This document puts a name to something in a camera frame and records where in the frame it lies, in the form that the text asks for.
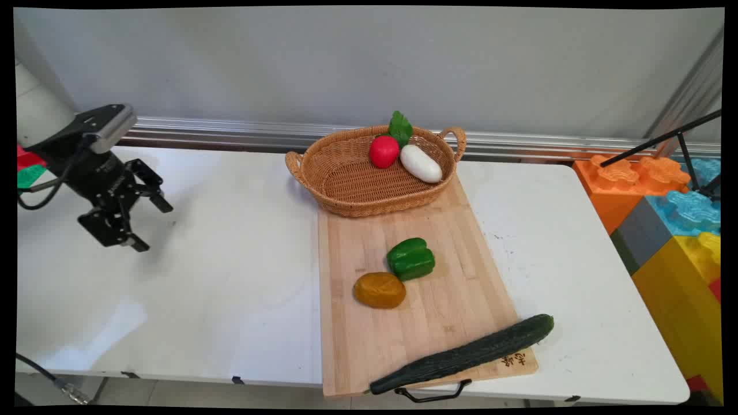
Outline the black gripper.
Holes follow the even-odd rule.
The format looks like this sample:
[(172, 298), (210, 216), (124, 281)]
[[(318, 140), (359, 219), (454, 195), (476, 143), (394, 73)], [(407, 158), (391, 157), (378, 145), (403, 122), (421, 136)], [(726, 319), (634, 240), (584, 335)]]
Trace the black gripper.
[[(161, 189), (163, 179), (140, 159), (122, 163), (113, 152), (93, 152), (89, 141), (89, 137), (47, 139), (35, 145), (35, 154), (58, 178), (71, 165), (63, 183), (94, 206), (77, 222), (100, 244), (148, 251), (150, 246), (132, 230), (130, 212), (139, 197), (150, 199), (162, 213), (173, 211)], [(137, 196), (118, 197), (118, 187), (125, 182), (124, 189)]]

